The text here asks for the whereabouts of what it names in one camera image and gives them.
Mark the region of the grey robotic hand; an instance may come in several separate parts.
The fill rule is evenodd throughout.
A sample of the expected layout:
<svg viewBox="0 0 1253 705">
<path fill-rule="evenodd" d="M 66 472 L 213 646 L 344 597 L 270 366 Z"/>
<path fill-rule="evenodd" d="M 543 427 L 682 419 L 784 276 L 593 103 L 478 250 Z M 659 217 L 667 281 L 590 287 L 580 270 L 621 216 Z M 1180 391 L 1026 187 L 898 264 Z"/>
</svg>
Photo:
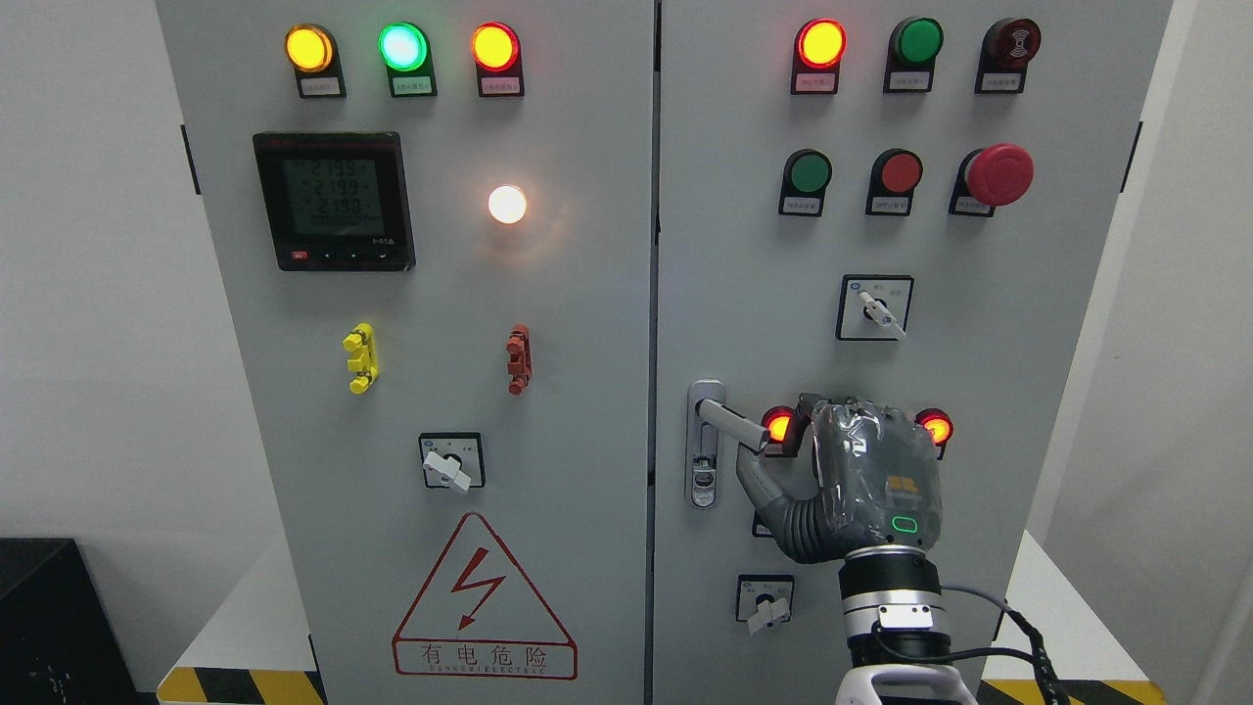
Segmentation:
<svg viewBox="0 0 1253 705">
<path fill-rule="evenodd" d="M 802 394 L 794 430 L 812 428 L 819 490 L 796 498 L 738 448 L 736 475 L 784 556 L 801 565 L 885 543 L 928 550 L 944 527 L 936 448 L 896 407 Z"/>
</svg>

